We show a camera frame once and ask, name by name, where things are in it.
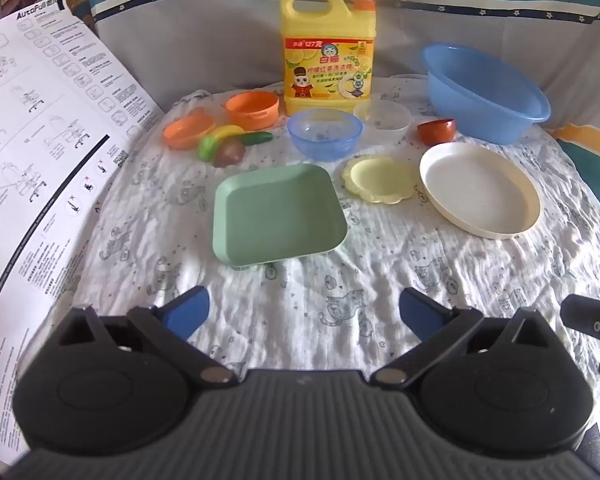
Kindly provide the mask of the white round plate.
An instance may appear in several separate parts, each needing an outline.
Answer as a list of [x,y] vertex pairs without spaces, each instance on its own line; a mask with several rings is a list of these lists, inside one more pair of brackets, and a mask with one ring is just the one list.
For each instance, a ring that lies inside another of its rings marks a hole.
[[539,221],[542,203],[528,174],[488,148],[439,144],[422,155],[418,169],[432,206],[467,233],[506,240]]

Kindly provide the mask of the yellow scalloped small plate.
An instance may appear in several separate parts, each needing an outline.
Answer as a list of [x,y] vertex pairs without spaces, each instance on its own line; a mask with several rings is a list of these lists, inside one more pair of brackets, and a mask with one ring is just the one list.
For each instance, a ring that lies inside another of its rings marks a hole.
[[410,168],[390,156],[352,158],[341,177],[348,192],[370,204],[396,205],[414,195]]

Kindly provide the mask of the green square plate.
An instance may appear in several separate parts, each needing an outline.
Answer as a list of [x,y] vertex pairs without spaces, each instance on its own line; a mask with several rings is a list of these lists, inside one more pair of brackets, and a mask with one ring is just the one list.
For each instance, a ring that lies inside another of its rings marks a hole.
[[212,249],[228,266],[331,252],[348,231],[332,178],[321,166],[242,172],[215,191]]

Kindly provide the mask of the small orange-red bowl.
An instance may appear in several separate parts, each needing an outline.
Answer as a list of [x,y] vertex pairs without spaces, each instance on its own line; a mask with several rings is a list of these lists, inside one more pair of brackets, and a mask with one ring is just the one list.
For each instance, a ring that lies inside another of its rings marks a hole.
[[422,143],[427,146],[448,143],[454,139],[456,122],[453,118],[439,118],[430,120],[430,122],[422,122],[417,126],[417,132]]

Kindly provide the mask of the clear plastic bowl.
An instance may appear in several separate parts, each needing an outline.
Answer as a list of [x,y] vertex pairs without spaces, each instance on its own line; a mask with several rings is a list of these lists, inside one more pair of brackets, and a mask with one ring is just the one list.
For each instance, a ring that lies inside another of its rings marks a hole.
[[353,115],[369,136],[400,136],[413,123],[411,112],[402,104],[388,100],[368,100],[358,103]]

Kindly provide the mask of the blue translucent bowl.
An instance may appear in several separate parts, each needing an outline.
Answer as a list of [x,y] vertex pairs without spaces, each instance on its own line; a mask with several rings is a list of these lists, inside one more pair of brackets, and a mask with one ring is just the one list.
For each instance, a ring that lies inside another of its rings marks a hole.
[[286,128],[294,147],[316,162],[336,162],[351,156],[363,125],[354,115],[331,108],[311,108],[294,114]]

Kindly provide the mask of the light green toy vegetable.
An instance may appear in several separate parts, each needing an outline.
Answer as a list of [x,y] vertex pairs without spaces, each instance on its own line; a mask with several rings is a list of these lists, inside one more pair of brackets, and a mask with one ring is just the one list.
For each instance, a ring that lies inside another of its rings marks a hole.
[[198,143],[197,155],[203,162],[212,162],[221,141],[212,134],[206,134]]

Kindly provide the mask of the brown toy fruit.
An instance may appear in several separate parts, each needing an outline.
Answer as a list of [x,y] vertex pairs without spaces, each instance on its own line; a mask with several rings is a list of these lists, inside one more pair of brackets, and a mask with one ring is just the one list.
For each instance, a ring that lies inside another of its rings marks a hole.
[[215,152],[213,166],[216,168],[225,168],[238,165],[242,162],[246,154],[246,147],[234,136],[224,139]]

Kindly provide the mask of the yellow toy banana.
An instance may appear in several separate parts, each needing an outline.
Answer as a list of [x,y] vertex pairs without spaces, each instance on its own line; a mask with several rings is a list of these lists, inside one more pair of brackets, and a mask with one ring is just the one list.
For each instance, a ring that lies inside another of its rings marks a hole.
[[224,125],[212,129],[206,134],[206,137],[220,142],[223,139],[230,138],[231,136],[241,136],[245,133],[246,130],[238,125]]

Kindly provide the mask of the green toy cucumber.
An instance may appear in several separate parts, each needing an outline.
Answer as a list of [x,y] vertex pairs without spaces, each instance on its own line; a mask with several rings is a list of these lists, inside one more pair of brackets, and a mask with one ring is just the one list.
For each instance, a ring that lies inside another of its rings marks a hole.
[[268,131],[255,131],[238,134],[238,136],[236,136],[236,139],[243,146],[253,146],[272,142],[274,136]]

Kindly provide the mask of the large blue plastic basin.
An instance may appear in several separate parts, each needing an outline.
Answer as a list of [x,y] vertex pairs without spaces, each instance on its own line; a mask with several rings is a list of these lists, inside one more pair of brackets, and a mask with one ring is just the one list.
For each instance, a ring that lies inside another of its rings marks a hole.
[[552,114],[550,101],[531,79],[486,52],[430,44],[422,49],[422,65],[437,116],[454,119],[465,136],[513,144]]

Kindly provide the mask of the orange toy pot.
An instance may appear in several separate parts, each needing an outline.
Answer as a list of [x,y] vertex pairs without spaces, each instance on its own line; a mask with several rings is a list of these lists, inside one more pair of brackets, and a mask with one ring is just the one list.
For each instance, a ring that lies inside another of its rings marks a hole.
[[271,91],[245,91],[229,98],[225,109],[231,124],[247,131],[263,130],[277,122],[279,98]]

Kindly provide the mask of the white instruction sheet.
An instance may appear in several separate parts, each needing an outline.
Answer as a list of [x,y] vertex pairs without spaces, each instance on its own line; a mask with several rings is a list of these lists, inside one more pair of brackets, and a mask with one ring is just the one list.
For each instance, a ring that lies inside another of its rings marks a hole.
[[106,188],[162,110],[68,8],[41,0],[0,20],[0,461],[26,452],[17,368],[76,290]]

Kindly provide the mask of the yellow dish soap jug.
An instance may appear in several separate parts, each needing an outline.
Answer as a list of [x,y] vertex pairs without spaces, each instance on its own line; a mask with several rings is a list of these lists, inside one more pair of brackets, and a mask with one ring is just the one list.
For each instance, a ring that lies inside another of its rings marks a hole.
[[280,0],[288,115],[370,98],[376,24],[375,0]]

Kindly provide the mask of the grey teal striped cushion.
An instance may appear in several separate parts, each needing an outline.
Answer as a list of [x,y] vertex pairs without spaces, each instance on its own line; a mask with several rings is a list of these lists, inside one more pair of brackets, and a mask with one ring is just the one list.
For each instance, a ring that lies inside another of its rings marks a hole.
[[489,53],[550,101],[547,128],[600,198],[600,0],[88,0],[100,39],[154,100],[263,86],[373,43],[375,76],[428,44]]

